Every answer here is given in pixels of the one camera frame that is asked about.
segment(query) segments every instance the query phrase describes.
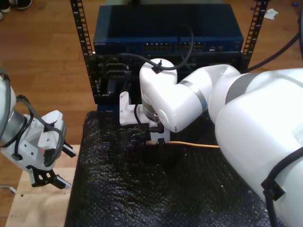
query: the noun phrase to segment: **electronic equipment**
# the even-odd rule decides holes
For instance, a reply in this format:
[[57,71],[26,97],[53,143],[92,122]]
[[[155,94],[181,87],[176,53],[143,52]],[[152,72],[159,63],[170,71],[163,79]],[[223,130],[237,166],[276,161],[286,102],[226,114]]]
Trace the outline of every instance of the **electronic equipment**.
[[242,49],[243,36],[229,4],[115,5],[99,8],[95,52],[180,55],[190,46],[181,24],[193,30],[194,53]]

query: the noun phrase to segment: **floor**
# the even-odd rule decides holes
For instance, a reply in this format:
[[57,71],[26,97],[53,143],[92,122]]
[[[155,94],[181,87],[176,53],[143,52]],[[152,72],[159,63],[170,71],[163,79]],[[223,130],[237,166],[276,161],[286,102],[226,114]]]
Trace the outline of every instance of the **floor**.
[[[246,38],[255,6],[253,0],[226,0],[231,3]],[[98,6],[105,0],[84,0],[91,39]],[[273,0],[269,7],[279,14],[265,19],[250,65],[259,63],[284,46],[298,32],[297,12],[290,1]],[[66,140],[80,144],[82,124],[87,112],[96,110],[78,35],[68,0],[35,0],[32,7],[12,10],[0,22],[0,67],[9,73],[17,95],[28,97],[40,115],[52,110],[63,113],[67,124]],[[303,67],[299,43],[259,71]],[[17,109],[27,109],[18,104]],[[0,185],[18,186],[21,170],[0,154]],[[14,198],[8,189],[0,189],[0,227],[5,226]]]

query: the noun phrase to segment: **wooden board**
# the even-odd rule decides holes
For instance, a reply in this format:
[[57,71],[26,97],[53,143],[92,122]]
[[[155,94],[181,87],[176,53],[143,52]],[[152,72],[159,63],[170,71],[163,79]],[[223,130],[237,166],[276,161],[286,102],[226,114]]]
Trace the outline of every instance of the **wooden board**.
[[[79,153],[80,145],[72,146]],[[62,153],[53,170],[72,183],[77,159]],[[33,188],[29,174],[23,171],[6,227],[63,227],[70,195],[71,188],[60,190],[50,184]]]

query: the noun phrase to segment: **bubble wrap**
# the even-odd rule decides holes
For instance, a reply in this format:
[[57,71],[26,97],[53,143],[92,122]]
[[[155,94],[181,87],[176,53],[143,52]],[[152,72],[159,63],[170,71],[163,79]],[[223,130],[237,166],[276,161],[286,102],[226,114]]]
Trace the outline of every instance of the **bubble wrap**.
[[[144,146],[146,127],[90,112],[65,227],[269,227],[265,204],[219,149]],[[198,118],[172,139],[214,144]]]

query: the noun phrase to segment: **white bracket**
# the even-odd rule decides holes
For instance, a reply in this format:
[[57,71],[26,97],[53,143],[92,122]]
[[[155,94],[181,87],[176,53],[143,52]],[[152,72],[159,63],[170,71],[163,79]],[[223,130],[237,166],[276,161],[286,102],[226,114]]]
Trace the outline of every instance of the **white bracket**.
[[[129,125],[137,124],[136,117],[134,116],[134,106],[130,105],[130,98],[127,91],[120,94],[120,124]],[[138,118],[141,123],[148,123],[150,127],[156,127],[157,123],[148,119],[143,111],[143,105],[140,104],[137,107]],[[151,140],[153,143],[158,142],[158,138],[164,138],[164,141],[168,143],[170,141],[170,130],[164,128],[164,133],[151,132]]]
[[[137,120],[134,116],[134,106],[130,105],[130,98],[127,91],[124,91],[120,94],[120,124],[137,124]],[[142,104],[137,107],[138,118],[141,123],[149,123],[150,120],[146,117],[143,111]]]

